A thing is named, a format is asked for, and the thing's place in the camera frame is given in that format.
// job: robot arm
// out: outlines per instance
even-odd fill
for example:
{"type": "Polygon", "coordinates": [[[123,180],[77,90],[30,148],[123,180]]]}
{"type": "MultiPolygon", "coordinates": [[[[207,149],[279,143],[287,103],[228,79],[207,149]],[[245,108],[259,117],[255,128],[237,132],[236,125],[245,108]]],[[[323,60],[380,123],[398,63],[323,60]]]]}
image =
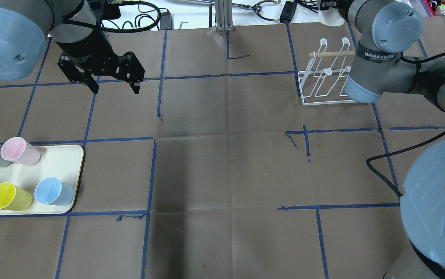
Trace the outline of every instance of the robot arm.
{"type": "Polygon", "coordinates": [[[0,0],[0,79],[29,76],[50,33],[63,51],[58,66],[70,82],[85,84],[96,94],[92,76],[112,76],[138,94],[145,71],[134,53],[120,57],[104,32],[66,21],[96,25],[97,18],[86,0],[0,0]]]}
{"type": "Polygon", "coordinates": [[[384,92],[421,94],[445,111],[445,58],[401,58],[422,34],[414,9],[394,0],[321,1],[320,9],[329,7],[362,34],[345,87],[350,98],[371,103],[384,92]]]}

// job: blue cup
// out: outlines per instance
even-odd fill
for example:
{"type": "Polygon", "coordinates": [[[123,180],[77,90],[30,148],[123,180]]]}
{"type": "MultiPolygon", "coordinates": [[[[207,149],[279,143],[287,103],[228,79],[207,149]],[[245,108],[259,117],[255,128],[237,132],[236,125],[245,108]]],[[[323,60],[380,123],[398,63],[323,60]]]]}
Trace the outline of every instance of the blue cup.
{"type": "Polygon", "coordinates": [[[74,191],[55,177],[45,178],[35,188],[35,200],[44,205],[68,205],[74,191]]]}

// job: dish rack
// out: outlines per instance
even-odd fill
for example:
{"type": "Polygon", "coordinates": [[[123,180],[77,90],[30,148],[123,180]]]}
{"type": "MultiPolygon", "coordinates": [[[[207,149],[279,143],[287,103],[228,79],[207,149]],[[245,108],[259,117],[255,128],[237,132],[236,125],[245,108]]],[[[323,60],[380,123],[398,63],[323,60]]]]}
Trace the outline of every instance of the dish rack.
{"type": "Polygon", "coordinates": [[[350,51],[350,40],[346,37],[342,39],[341,49],[337,52],[327,52],[327,40],[320,39],[320,47],[317,52],[309,53],[309,63],[305,71],[298,72],[298,81],[300,83],[300,97],[304,106],[311,105],[325,105],[325,104],[339,104],[339,103],[356,103],[348,98],[344,93],[346,80],[348,80],[348,73],[351,66],[345,66],[346,57],[355,55],[355,51],[350,51]],[[323,58],[334,57],[330,67],[321,67],[323,58]],[[324,81],[328,78],[331,80],[336,77],[336,80],[328,89],[323,88],[324,81]],[[304,94],[304,86],[306,82],[315,82],[313,89],[306,95],[304,94]],[[336,86],[341,85],[339,90],[339,100],[324,100],[325,97],[333,91],[336,86]]]}

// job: yellow cup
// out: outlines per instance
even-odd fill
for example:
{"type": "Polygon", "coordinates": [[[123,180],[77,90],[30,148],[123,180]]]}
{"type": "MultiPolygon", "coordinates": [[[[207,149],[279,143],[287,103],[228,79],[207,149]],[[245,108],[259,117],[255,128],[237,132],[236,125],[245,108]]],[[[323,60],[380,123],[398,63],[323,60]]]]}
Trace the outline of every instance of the yellow cup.
{"type": "Polygon", "coordinates": [[[23,211],[29,208],[33,202],[30,193],[18,186],[4,182],[0,184],[0,209],[23,211]]]}

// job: pink cup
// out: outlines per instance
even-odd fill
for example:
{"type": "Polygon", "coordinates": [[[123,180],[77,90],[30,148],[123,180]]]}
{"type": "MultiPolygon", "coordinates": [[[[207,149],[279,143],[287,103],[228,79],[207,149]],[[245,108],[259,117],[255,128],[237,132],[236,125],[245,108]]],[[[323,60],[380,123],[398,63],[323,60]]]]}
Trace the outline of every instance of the pink cup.
{"type": "Polygon", "coordinates": [[[4,160],[27,166],[40,160],[40,151],[19,136],[8,139],[2,146],[0,155],[4,160]]]}

